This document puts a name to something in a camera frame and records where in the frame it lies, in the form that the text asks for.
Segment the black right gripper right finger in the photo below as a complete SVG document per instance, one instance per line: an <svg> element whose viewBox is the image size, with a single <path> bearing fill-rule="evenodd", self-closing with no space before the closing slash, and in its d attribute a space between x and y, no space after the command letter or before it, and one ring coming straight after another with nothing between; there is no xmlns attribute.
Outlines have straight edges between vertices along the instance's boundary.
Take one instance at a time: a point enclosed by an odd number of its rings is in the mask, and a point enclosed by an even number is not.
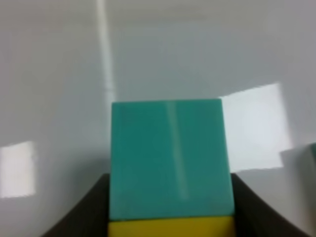
<svg viewBox="0 0 316 237"><path fill-rule="evenodd" d="M307 237L258 195L235 173L231 174L237 237Z"/></svg>

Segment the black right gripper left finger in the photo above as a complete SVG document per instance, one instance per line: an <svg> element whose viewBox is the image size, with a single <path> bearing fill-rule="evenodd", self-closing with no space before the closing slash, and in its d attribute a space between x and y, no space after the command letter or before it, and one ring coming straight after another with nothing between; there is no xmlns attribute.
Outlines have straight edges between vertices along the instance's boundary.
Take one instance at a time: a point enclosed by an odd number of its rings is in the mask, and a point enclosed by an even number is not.
<svg viewBox="0 0 316 237"><path fill-rule="evenodd" d="M103 174L80 202L45 237L107 237L110 175Z"/></svg>

